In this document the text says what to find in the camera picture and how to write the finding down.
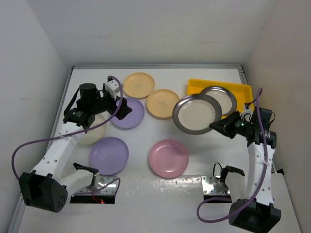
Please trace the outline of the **steel rimmed plate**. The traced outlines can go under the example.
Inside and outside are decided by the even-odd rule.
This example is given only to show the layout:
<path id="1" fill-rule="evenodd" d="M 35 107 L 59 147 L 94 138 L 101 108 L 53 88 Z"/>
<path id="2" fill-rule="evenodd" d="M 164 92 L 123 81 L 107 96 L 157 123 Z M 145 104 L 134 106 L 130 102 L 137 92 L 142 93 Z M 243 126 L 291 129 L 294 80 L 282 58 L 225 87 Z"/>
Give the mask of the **steel rimmed plate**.
<path id="1" fill-rule="evenodd" d="M 222 118 L 222 109 L 217 100 L 204 94 L 183 97 L 173 108 L 175 126 L 184 133 L 206 134 L 212 131 L 211 123 Z"/>
<path id="2" fill-rule="evenodd" d="M 204 88 L 201 94 L 208 95 L 217 100 L 222 109 L 222 116 L 227 117 L 237 109 L 237 99 L 228 89 L 220 86 L 209 86 Z"/>

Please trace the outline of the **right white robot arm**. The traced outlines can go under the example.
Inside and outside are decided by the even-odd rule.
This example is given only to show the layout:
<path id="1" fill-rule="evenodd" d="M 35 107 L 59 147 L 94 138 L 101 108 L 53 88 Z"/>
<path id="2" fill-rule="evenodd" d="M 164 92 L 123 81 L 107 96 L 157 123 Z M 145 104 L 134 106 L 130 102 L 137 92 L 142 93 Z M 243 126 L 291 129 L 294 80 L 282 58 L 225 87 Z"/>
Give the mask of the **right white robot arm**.
<path id="1" fill-rule="evenodd" d="M 229 224 L 252 233 L 267 233 L 281 219 L 281 211 L 274 207 L 271 191 L 277 136 L 269 128 L 274 113 L 259 108 L 254 110 L 250 120 L 245 119 L 247 114 L 236 111 L 211 123 L 210 127 L 231 139 L 241 135 L 247 141 L 248 178 L 245 179 L 241 169 L 232 166 L 226 166 L 220 176 L 220 182 L 228 187 L 232 200 Z"/>

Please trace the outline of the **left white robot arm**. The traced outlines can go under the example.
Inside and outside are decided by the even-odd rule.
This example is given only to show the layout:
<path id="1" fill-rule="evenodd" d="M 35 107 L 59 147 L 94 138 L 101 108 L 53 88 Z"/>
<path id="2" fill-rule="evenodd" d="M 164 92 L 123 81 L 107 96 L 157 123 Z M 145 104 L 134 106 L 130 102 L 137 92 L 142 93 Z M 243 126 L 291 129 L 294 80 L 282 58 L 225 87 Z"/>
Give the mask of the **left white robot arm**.
<path id="1" fill-rule="evenodd" d="M 98 192 L 96 181 L 98 169 L 74 163 L 75 172 L 62 177 L 63 170 L 73 149 L 81 138 L 95 127 L 95 116 L 108 112 L 110 117 L 124 119 L 132 109 L 123 97 L 122 84 L 110 76 L 99 90 L 93 83 L 83 83 L 64 110 L 63 123 L 57 137 L 31 170 L 18 176 L 25 205 L 34 208 L 60 212 L 68 198 L 85 187 L 92 187 L 91 193 Z"/>

